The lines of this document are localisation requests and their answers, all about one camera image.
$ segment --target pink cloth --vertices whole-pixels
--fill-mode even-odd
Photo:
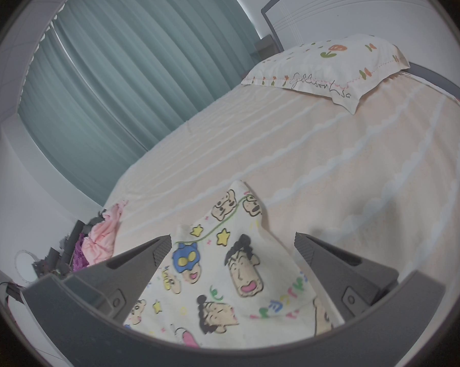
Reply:
[[[89,235],[84,238],[82,253],[89,265],[98,264],[112,257],[119,219],[127,203],[122,201],[114,204],[104,212],[102,214],[104,221],[92,227]]]

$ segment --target cartoon face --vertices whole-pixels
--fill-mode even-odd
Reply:
[[[129,314],[129,321],[132,325],[138,325],[141,322],[141,313],[145,309],[147,302],[145,299],[141,299],[136,302],[132,312]]]
[[[216,203],[211,210],[211,214],[221,222],[236,206],[237,202],[235,201],[235,192],[233,189],[230,189],[225,194],[225,197]]]
[[[264,289],[255,269],[259,263],[257,255],[252,253],[251,239],[242,234],[225,257],[225,265],[228,265],[233,285],[241,297],[253,297]]]
[[[334,326],[330,322],[330,318],[318,297],[313,299],[313,305],[315,306],[315,335],[325,333],[331,330]]]
[[[174,294],[180,294],[180,281],[169,272],[168,267],[162,271],[162,279],[166,290],[171,290]]]
[[[201,277],[200,259],[196,242],[191,245],[179,243],[178,249],[172,254],[174,268],[190,284],[194,284]]]
[[[189,330],[183,328],[183,327],[178,327],[177,329],[174,329],[174,325],[170,325],[172,328],[172,331],[174,332],[174,335],[176,336],[177,341],[180,344],[183,344],[185,346],[190,346],[192,348],[199,348],[199,344],[196,342],[194,336],[189,332]]]
[[[250,216],[257,216],[258,214],[262,213],[257,199],[252,195],[248,195],[242,204],[245,211],[248,212]]]
[[[227,326],[238,325],[233,307],[226,303],[207,302],[206,296],[199,295],[200,327],[206,333],[225,333]]]

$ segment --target purple cloth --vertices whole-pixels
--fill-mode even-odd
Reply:
[[[82,243],[84,242],[85,235],[80,234],[77,243],[75,244],[74,249],[74,256],[72,259],[72,270],[74,272],[80,271],[89,265],[88,261],[86,260],[84,253],[82,253]]]

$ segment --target striped bed sheet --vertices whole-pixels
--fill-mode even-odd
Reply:
[[[460,291],[460,103],[395,74],[355,115],[331,100],[239,85],[172,132],[120,178],[129,200],[119,254],[191,224],[244,181],[263,227],[290,252],[303,232]]]

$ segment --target green curtain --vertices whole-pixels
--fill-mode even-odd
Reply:
[[[19,115],[55,168],[103,205],[130,165],[239,84],[258,40],[236,0],[68,0]]]

